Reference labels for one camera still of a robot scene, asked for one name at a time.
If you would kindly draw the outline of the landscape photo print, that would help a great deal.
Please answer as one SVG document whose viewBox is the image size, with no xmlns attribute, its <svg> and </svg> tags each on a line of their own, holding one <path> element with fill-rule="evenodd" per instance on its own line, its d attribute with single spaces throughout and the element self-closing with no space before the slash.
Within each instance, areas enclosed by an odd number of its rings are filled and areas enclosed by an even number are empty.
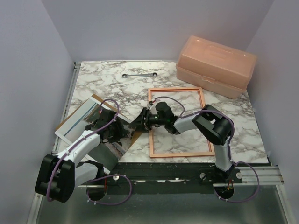
<svg viewBox="0 0 299 224">
<path fill-rule="evenodd" d="M 83 150 L 79 158 L 96 161 L 110 173 L 134 142 L 130 123 L 112 101 L 92 95 L 57 127 L 55 135 L 71 145 L 92 133 L 90 139 L 96 140 L 90 145 L 95 148 Z"/>
</svg>

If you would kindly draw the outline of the red wooden picture frame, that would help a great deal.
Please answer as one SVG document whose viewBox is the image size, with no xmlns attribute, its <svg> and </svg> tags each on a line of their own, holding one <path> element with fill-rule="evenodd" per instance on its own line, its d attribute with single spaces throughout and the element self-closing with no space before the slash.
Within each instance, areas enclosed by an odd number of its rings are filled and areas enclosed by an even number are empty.
<svg viewBox="0 0 299 224">
<path fill-rule="evenodd" d="M 169 87 L 169 88 L 149 88 L 148 89 L 148 100 L 152 100 L 152 93 L 164 93 L 164 92 L 197 92 L 199 96 L 200 106 L 205 106 L 205 99 L 201 87 Z M 189 118 L 179 119 L 178 125 L 174 127 L 178 128 L 179 131 L 193 130 L 196 126 L 192 123 L 192 119 L 195 115 Z M 171 153 L 171 154 L 156 154 L 154 150 L 154 132 L 149 132 L 149 154 L 150 158 L 169 158 L 169 157 L 200 157 L 200 156 L 214 156 L 214 147 L 211 142 L 207 142 L 209 151 L 208 152 L 195 152 L 195 153 Z"/>
</svg>

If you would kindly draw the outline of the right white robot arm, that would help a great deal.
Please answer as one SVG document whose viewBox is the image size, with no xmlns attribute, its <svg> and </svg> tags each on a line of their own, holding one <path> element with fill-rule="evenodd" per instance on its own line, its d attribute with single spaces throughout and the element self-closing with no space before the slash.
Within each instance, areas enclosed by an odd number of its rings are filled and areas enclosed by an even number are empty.
<svg viewBox="0 0 299 224">
<path fill-rule="evenodd" d="M 235 132 L 233 121 L 211 105 L 205 105 L 200 111 L 178 117 L 174 115 L 166 102 L 155 105 L 156 113 L 143 108 L 129 127 L 149 132 L 153 126 L 163 126 L 168 133 L 182 134 L 198 129 L 213 144 L 215 152 L 215 178 L 221 183 L 232 177 L 234 164 L 231 158 L 230 142 Z"/>
</svg>

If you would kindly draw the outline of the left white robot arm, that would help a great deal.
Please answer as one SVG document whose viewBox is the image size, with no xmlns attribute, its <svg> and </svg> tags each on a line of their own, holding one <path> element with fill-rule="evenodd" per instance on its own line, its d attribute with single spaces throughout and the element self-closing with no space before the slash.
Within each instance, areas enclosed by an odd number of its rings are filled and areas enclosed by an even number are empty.
<svg viewBox="0 0 299 224">
<path fill-rule="evenodd" d="M 96 110 L 81 123 L 84 128 L 69 147 L 42 160 L 35 192 L 51 201 L 65 203 L 77 186 L 101 183 L 130 147 L 134 129 L 114 111 Z"/>
</svg>

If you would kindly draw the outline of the brown cardboard backing board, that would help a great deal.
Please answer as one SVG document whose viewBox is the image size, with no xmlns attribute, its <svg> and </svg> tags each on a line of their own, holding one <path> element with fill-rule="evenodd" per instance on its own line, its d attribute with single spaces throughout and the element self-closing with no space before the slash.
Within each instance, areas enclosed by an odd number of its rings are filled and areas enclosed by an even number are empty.
<svg viewBox="0 0 299 224">
<path fill-rule="evenodd" d="M 73 143 L 88 125 L 87 117 L 98 107 L 103 99 L 93 94 L 79 108 L 71 113 L 60 125 L 58 125 L 55 135 L 68 144 Z"/>
</svg>

